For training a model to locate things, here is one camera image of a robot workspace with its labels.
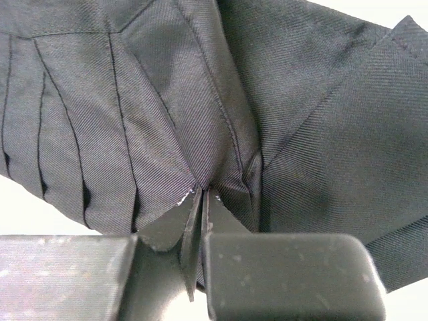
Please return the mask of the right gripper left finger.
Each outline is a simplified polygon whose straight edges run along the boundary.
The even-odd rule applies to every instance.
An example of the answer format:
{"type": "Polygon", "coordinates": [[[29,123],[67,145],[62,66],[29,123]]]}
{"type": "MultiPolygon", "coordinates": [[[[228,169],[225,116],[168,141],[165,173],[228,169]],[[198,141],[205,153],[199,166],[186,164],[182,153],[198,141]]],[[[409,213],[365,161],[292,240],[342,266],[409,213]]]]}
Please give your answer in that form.
{"type": "Polygon", "coordinates": [[[203,192],[132,235],[4,235],[2,320],[163,320],[197,287],[203,192]]]}

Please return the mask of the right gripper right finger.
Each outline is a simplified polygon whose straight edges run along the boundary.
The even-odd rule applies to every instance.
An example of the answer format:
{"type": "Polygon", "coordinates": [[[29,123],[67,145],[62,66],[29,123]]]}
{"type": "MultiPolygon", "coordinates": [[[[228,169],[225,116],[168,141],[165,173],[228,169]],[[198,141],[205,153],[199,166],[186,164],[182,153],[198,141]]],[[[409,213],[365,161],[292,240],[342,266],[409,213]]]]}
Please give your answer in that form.
{"type": "Polygon", "coordinates": [[[385,287],[365,246],[333,233],[251,233],[215,190],[202,210],[212,320],[384,320],[385,287]]]}

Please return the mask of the black pleated skirt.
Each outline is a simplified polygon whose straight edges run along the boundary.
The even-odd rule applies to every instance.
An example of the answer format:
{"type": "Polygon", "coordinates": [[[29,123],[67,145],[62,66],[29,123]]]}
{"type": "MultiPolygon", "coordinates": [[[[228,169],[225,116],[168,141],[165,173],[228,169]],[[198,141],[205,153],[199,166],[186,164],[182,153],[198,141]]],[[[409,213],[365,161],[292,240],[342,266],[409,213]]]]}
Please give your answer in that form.
{"type": "Polygon", "coordinates": [[[308,1],[2,1],[1,174],[100,233],[196,187],[427,277],[427,32],[308,1]]]}

